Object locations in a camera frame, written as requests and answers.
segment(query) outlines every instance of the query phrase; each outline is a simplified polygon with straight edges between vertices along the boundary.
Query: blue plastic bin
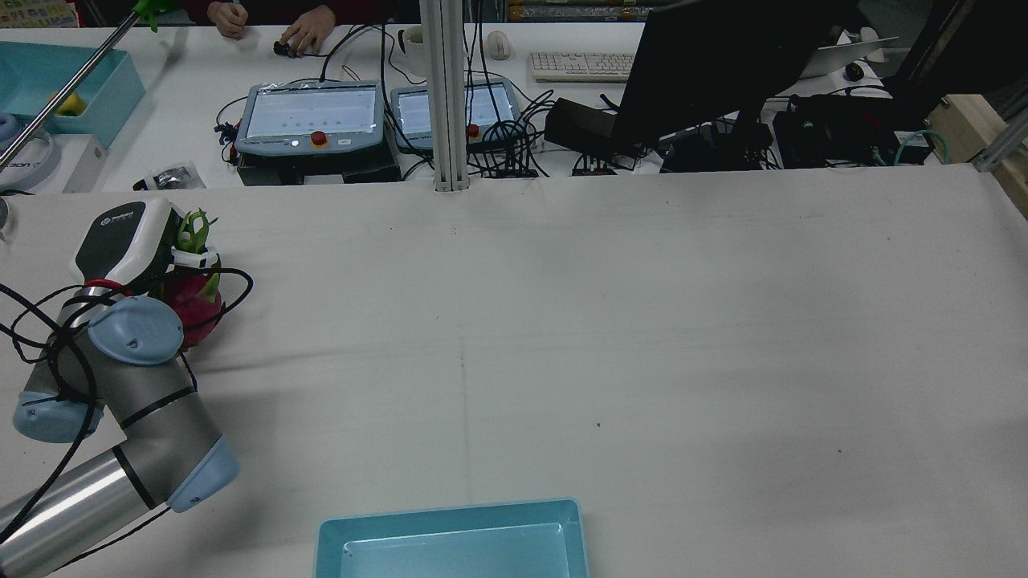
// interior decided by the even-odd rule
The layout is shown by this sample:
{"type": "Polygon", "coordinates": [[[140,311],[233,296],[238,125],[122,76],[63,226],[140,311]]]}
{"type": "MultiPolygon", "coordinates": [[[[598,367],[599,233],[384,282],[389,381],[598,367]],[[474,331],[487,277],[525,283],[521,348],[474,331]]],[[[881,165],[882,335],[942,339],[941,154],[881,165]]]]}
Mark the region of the blue plastic bin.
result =
{"type": "Polygon", "coordinates": [[[326,520],[315,578],[588,578],[575,500],[326,520]]]}
{"type": "MultiPolygon", "coordinates": [[[[32,121],[50,95],[60,91],[94,51],[77,46],[0,42],[0,112],[9,112],[24,123],[32,121]]],[[[111,50],[75,92],[85,101],[85,111],[79,116],[54,115],[46,130],[96,135],[105,148],[111,146],[146,93],[124,50],[111,50]]]]}

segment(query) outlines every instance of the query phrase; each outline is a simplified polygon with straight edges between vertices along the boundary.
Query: dragon fruit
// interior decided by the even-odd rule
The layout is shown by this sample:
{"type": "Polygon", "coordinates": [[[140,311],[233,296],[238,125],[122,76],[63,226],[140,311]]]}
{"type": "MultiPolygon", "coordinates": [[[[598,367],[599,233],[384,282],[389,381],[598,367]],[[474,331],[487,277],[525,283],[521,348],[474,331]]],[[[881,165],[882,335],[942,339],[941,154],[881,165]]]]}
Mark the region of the dragon fruit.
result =
{"type": "MultiPolygon", "coordinates": [[[[203,210],[187,213],[179,226],[176,249],[186,253],[205,253],[210,227],[217,220],[217,218],[209,220],[203,210]]],[[[156,294],[153,296],[168,303],[182,321],[185,332],[179,351],[188,351],[203,341],[218,324],[218,321],[212,321],[196,326],[221,312],[221,292],[218,291],[221,276],[213,273],[219,267],[221,267],[220,261],[214,263],[210,269],[176,265],[173,270],[184,274],[169,277],[155,290],[156,294]]]]}

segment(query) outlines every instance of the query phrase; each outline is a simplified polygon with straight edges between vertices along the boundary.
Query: light blue joint cap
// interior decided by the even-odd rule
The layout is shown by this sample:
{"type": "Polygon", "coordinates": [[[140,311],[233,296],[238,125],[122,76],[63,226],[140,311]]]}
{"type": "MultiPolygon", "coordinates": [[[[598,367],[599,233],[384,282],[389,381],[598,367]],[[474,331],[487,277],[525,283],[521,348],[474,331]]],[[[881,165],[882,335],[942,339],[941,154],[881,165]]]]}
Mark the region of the light blue joint cap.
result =
{"type": "MultiPolygon", "coordinates": [[[[71,443],[82,427],[86,409],[88,406],[77,401],[58,401],[49,394],[22,392],[17,394],[17,407],[11,421],[14,429],[25,437],[48,443],[71,443]]],[[[86,435],[97,431],[97,424],[103,417],[104,410],[97,407],[86,435]]]]}
{"type": "Polygon", "coordinates": [[[126,297],[89,321],[89,339],[130,365],[159,365],[182,347],[182,320],[153,297],[126,297]]]}
{"type": "Polygon", "coordinates": [[[0,112],[0,148],[6,149],[22,132],[22,123],[13,114],[0,112]]]}
{"type": "Polygon", "coordinates": [[[168,505],[176,512],[184,512],[231,483],[238,473],[240,461],[228,439],[221,436],[168,499],[168,505]]]}

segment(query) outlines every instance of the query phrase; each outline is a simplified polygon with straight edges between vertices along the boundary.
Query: keyboard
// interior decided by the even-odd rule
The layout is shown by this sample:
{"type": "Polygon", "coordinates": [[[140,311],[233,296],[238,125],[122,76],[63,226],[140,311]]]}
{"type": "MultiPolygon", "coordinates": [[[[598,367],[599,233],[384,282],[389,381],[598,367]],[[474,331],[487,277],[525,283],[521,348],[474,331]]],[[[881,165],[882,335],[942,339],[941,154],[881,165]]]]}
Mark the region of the keyboard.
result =
{"type": "Polygon", "coordinates": [[[614,52],[531,52],[528,68],[537,82],[627,82],[634,60],[614,52]]]}

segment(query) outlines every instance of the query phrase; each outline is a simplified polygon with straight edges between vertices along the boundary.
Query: white mug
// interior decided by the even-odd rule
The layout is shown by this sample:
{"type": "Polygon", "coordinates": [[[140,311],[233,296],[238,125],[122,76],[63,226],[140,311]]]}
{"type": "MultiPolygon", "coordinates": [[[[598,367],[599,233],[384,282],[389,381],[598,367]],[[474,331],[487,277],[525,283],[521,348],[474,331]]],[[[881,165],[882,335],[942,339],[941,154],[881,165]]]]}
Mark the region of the white mug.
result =
{"type": "Polygon", "coordinates": [[[400,31],[400,51],[407,55],[407,68],[415,76],[426,77],[425,67],[428,53],[420,25],[400,31]]]}

